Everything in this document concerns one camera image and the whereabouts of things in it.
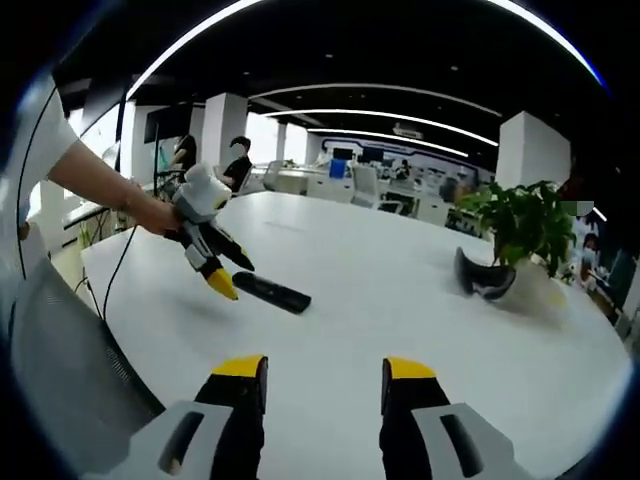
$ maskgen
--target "white chair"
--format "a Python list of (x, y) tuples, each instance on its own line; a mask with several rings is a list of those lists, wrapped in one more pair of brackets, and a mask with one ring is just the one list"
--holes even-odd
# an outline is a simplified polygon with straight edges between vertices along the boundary
[(354, 195), (351, 203), (360, 207), (373, 210), (385, 210), (391, 213), (400, 213), (402, 202), (382, 200), (378, 184), (378, 175), (373, 167), (354, 165), (353, 185)]
[(417, 219), (444, 227), (447, 223), (451, 205), (440, 199), (423, 199), (418, 207)]
[(251, 171), (253, 170), (253, 165), (244, 176), (244, 180), (242, 180), (242, 185), (237, 192), (231, 194), (231, 198), (239, 197), (241, 195), (245, 195), (247, 193), (247, 185), (249, 185), (249, 181), (251, 180)]
[(284, 160), (275, 160), (269, 163), (267, 167), (267, 171), (264, 173), (264, 177), (262, 178), (262, 184), (266, 190), (270, 192), (276, 191), (276, 184), (278, 183), (278, 174), (280, 173), (280, 169), (284, 165)]

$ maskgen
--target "human arm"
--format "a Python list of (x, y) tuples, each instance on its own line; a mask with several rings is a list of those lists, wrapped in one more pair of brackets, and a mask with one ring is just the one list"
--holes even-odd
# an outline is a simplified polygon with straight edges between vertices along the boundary
[(49, 171), (49, 180), (105, 207), (122, 210), (152, 233), (180, 227), (173, 205), (145, 193), (100, 160), (84, 143), (73, 143)]

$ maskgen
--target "led light strip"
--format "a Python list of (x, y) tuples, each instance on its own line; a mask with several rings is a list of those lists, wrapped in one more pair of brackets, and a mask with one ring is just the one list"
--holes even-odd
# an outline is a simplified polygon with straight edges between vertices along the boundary
[(596, 214), (603, 220), (603, 221), (607, 221), (607, 217), (605, 217), (602, 212), (600, 210), (598, 210), (596, 207), (593, 207), (593, 211), (596, 212)]
[(398, 115), (397, 113), (372, 112), (369, 110), (348, 110), (348, 109), (342, 109), (342, 108), (312, 108), (312, 109), (306, 109), (306, 110), (285, 110), (283, 112), (265, 113), (263, 117), (281, 117), (283, 115), (299, 115), (299, 114), (308, 114), (308, 113), (346, 113), (346, 114), (352, 114), (352, 115), (370, 115), (374, 117), (387, 117), (387, 118), (395, 118), (398, 120), (406, 120), (408, 122), (424, 123), (425, 125), (445, 128), (447, 130), (451, 130), (452, 132), (461, 133), (462, 135), (466, 135), (468, 137), (475, 138), (476, 140), (480, 140), (481, 142), (488, 143), (493, 147), (498, 146), (498, 142), (494, 142), (493, 140), (489, 140), (488, 138), (481, 137), (480, 135), (476, 135), (475, 133), (467, 132), (466, 130), (462, 130), (461, 128), (452, 127), (451, 125), (446, 125), (444, 123), (433, 122), (431, 120), (425, 120), (423, 118), (409, 117), (407, 115)]
[(169, 59), (169, 57), (171, 57), (174, 53), (176, 53), (178, 50), (184, 47), (191, 40), (196, 38), (205, 30), (221, 22), (225, 18), (228, 18), (231, 15), (241, 12), (245, 8), (249, 8), (255, 5), (256, 3), (260, 3), (263, 1), (264, 0), (240, 0), (234, 3), (233, 5), (229, 5), (228, 7), (223, 8), (218, 13), (214, 13), (209, 18), (207, 18), (203, 22), (200, 22), (198, 25), (193, 27), (191, 30), (185, 33), (182, 37), (180, 37), (175, 43), (173, 43), (173, 45), (171, 45), (164, 52), (162, 52), (162, 54), (158, 58), (156, 58), (156, 60), (151, 65), (149, 65), (149, 67), (142, 73), (142, 75), (140, 75), (140, 77), (135, 81), (135, 83), (131, 86), (131, 88), (127, 92), (127, 100), (129, 100), (133, 96), (133, 94), (136, 93), (136, 91), (153, 74), (153, 72), (155, 72), (158, 68), (160, 68), (160, 65), (166, 62)]
[(500, 112), (496, 112), (495, 110), (491, 110), (490, 108), (483, 107), (482, 105), (478, 105), (477, 103), (469, 102), (463, 98), (453, 97), (451, 95), (446, 95), (444, 93), (434, 92), (432, 90), (422, 90), (421, 88), (413, 88), (413, 87), (403, 87), (401, 85), (386, 85), (383, 83), (318, 83), (315, 85), (302, 85), (297, 87), (289, 87), (289, 88), (280, 88), (278, 90), (270, 90), (268, 92), (259, 93), (257, 95), (252, 95), (249, 97), (249, 100), (254, 100), (262, 97), (270, 97), (271, 95), (278, 95), (279, 93), (290, 93), (290, 92), (299, 92), (305, 90), (318, 90), (325, 88), (377, 88), (381, 90), (396, 90), (400, 92), (410, 92), (417, 93), (419, 95), (430, 95), (432, 97), (443, 98), (445, 100), (451, 100), (452, 102), (461, 103), (463, 105), (467, 105), (469, 107), (477, 108), (478, 110), (482, 110), (483, 112), (490, 113), (495, 115), (496, 117), (502, 117)]
[[(229, 5), (226, 8), (223, 8), (218, 13), (214, 13), (206, 20), (200, 22), (200, 24), (193, 27), (187, 33), (185, 33), (182, 37), (180, 37), (176, 42), (174, 42), (169, 48), (167, 48), (162, 54), (140, 75), (140, 77), (135, 81), (135, 83), (131, 86), (129, 91), (127, 92), (127, 100), (129, 100), (134, 93), (142, 86), (142, 84), (155, 72), (160, 65), (166, 62), (169, 57), (171, 57), (174, 53), (184, 47), (191, 40), (196, 38), (205, 30), (213, 27), (217, 23), (221, 22), (225, 18), (228, 18), (246, 8), (249, 8), (256, 3), (263, 2), (265, 0), (239, 0), (232, 5)], [(558, 45), (564, 48), (567, 52), (569, 52), (576, 60), (578, 60), (588, 71), (593, 75), (593, 77), (598, 81), (600, 85), (603, 85), (602, 80), (598, 76), (598, 74), (591, 67), (589, 62), (585, 60), (585, 58), (578, 52), (578, 50), (569, 43), (569, 41), (564, 38), (560, 33), (558, 33), (554, 28), (536, 17), (530, 11), (522, 8), (519, 5), (509, 1), (509, 0), (485, 0), (487, 2), (493, 3), (494, 5), (504, 8), (505, 10), (510, 11), (511, 13), (518, 15), (520, 18), (526, 20), (534, 27), (538, 28), (545, 34), (547, 34), (550, 38), (552, 38)]]
[(414, 140), (412, 138), (396, 137), (395, 135), (387, 135), (386, 133), (374, 133), (374, 132), (361, 132), (359, 130), (340, 130), (335, 128), (309, 128), (307, 130), (311, 133), (343, 133), (345, 135), (363, 135), (365, 137), (378, 137), (387, 138), (389, 140), (397, 140), (401, 142), (415, 143), (425, 147), (437, 148), (438, 150), (444, 150), (445, 152), (455, 153), (461, 157), (468, 157), (469, 154), (454, 150), (453, 148), (443, 147), (442, 145), (436, 145), (435, 143), (423, 142), (421, 140)]
[(603, 81), (600, 78), (600, 76), (595, 72), (595, 70), (593, 69), (591, 64), (589, 64), (589, 62), (582, 56), (582, 54), (578, 51), (578, 49), (576, 47), (574, 47), (573, 45), (571, 45), (569, 40), (564, 38), (556, 29), (554, 29), (547, 22), (545, 22), (541, 18), (536, 17), (529, 10), (521, 7), (520, 5), (517, 5), (517, 4), (513, 3), (513, 2), (511, 2), (510, 0), (485, 0), (485, 1), (487, 1), (489, 3), (493, 3), (494, 5), (496, 5), (498, 7), (504, 8), (505, 10), (508, 10), (511, 13), (513, 13), (515, 15), (518, 15), (520, 18), (522, 18), (523, 20), (526, 20), (527, 22), (529, 22), (531, 25), (536, 27), (538, 30), (540, 30), (543, 33), (547, 34), (558, 45), (560, 45), (567, 52), (569, 52), (573, 56), (573, 58), (578, 60), (578, 62), (580, 62), (582, 64), (582, 66), (589, 71), (589, 73), (593, 76), (593, 78), (596, 79), (596, 81), (600, 85), (603, 85)]

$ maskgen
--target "ceiling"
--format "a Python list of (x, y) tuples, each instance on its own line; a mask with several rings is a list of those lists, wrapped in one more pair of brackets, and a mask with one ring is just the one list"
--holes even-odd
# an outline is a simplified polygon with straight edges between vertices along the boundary
[[(68, 56), (56, 79), (64, 85), (106, 74), (139, 74), (184, 32), (232, 3), (128, 2)], [(632, 16), (622, 10), (628, 8), (617, 7), (615, 1), (605, 11), (578, 0), (519, 3), (572, 42), (599, 70), (606, 87), (545, 34), (485, 0), (266, 0), (188, 43), (136, 98), (139, 103), (166, 104), (204, 101), (225, 91), (251, 98), (330, 83), (411, 87), (441, 96), (325, 87), (260, 98), (276, 102), (280, 109), (360, 109), (414, 116), (495, 141), (500, 124), (526, 110), (571, 140), (579, 161), (606, 170), (606, 175), (614, 175), (616, 167), (635, 172), (627, 143), (632, 136), (626, 133), (631, 131), (630, 119), (624, 111), (635, 95), (631, 67), (624, 61), (632, 56)], [(252, 100), (250, 109), (274, 111), (260, 101)], [(386, 134), (392, 134), (395, 124), (361, 115), (309, 117), (327, 128)], [(424, 141), (466, 152), (469, 162), (495, 168), (496, 147), (442, 128), (416, 126)]]

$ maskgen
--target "window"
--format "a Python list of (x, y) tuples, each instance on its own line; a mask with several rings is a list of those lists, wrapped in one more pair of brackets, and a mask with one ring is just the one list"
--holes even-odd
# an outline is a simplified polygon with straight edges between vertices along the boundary
[(284, 158), (293, 160), (300, 165), (305, 163), (307, 157), (307, 129), (287, 124), (284, 141)]
[(253, 163), (268, 163), (276, 159), (278, 121), (255, 113), (247, 115), (245, 135), (251, 140), (249, 156)]
[[(115, 168), (117, 149), (113, 148), (116, 143), (116, 129), (118, 126), (118, 109), (116, 105), (100, 120), (98, 120), (84, 135), (82, 134), (82, 114), (83, 109), (73, 110), (67, 121), (73, 131), (80, 137), (89, 149), (98, 157), (102, 158), (111, 168)], [(133, 144), (133, 118), (135, 115), (135, 103), (127, 102), (124, 108), (122, 119), (120, 171), (122, 175), (131, 176), (131, 148)], [(65, 198), (73, 196), (69, 190), (64, 191)]]

